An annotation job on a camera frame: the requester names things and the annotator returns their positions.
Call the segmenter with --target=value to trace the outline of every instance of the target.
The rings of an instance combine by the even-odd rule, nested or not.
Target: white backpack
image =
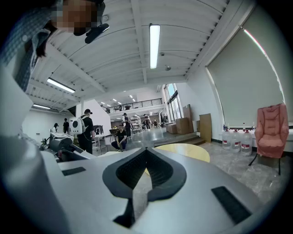
[[[83,134],[86,131],[88,126],[85,126],[85,124],[84,124],[83,120],[85,118],[87,118],[87,116],[84,116],[82,118],[79,117],[75,121],[73,121],[73,123],[72,123],[72,128],[73,128],[72,132],[73,132],[73,134],[80,135],[80,134]]]

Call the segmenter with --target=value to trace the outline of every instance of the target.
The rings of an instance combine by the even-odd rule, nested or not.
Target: tall window
[[[182,118],[181,110],[179,107],[180,99],[179,99],[176,85],[175,84],[166,85],[165,94],[167,98],[171,121],[174,122],[175,119]]]

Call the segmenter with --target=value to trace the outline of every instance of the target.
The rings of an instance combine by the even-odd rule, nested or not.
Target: chair armrest
[[[262,138],[263,135],[264,135],[264,129],[262,125],[258,123],[255,130],[255,139],[257,143],[259,142],[259,140]]]
[[[280,138],[283,141],[283,143],[286,142],[288,135],[289,135],[289,126],[282,125],[281,132],[280,132]]]

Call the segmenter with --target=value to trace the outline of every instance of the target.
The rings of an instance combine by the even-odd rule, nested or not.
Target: black slot
[[[224,186],[213,188],[212,193],[235,224],[248,218],[251,213],[237,200],[237,198]]]
[[[84,169],[83,167],[76,167],[76,168],[72,168],[72,169],[68,169],[68,170],[63,170],[62,173],[64,176],[70,176],[76,173],[80,173],[85,171],[86,169]]]

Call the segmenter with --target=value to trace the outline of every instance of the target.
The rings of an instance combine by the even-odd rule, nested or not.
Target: person with white backpack
[[[86,109],[84,115],[80,116],[86,130],[82,134],[77,135],[80,148],[90,154],[92,154],[92,139],[95,139],[93,123],[90,118],[91,114],[92,112],[89,109]]]

